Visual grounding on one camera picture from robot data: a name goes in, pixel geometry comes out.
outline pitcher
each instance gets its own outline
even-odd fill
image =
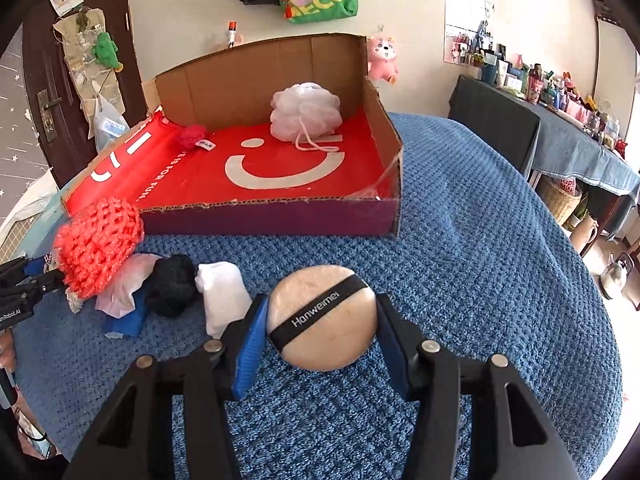
[[[587,214],[571,233],[569,240],[577,253],[580,254],[585,245],[591,243],[597,234],[598,222]]]

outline cardboard box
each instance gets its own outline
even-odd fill
[[[63,202],[73,215],[101,196],[126,198],[149,234],[397,234],[402,143],[366,73],[366,38],[350,34],[192,60],[157,76],[155,89],[145,83],[162,112],[98,155]],[[273,94],[308,81],[340,98],[343,126],[324,141],[337,153],[298,152],[269,134]],[[205,125],[217,146],[180,152],[173,123]]]

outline white tag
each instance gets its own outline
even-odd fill
[[[126,131],[127,127],[120,123],[117,123],[116,121],[111,120],[108,117],[104,117],[102,119],[102,124],[100,125],[100,129],[104,132],[108,132],[115,136],[119,136],[120,134],[124,133],[124,131]]]
[[[213,150],[213,148],[216,147],[216,145],[213,142],[207,139],[199,140],[198,142],[196,142],[196,146],[204,148],[208,152],[210,152],[211,150]]]

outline black ribbon strap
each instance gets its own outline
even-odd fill
[[[357,274],[352,274],[329,290],[313,298],[289,319],[271,332],[270,339],[278,352],[302,334],[327,312],[367,285]]]

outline door handle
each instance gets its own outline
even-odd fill
[[[61,102],[62,97],[49,101],[49,93],[46,90],[38,92],[38,106],[40,107],[40,117],[42,118],[42,124],[44,125],[44,135],[47,142],[51,142],[58,138],[56,125],[53,122],[53,115],[51,114],[51,108],[59,105]]]

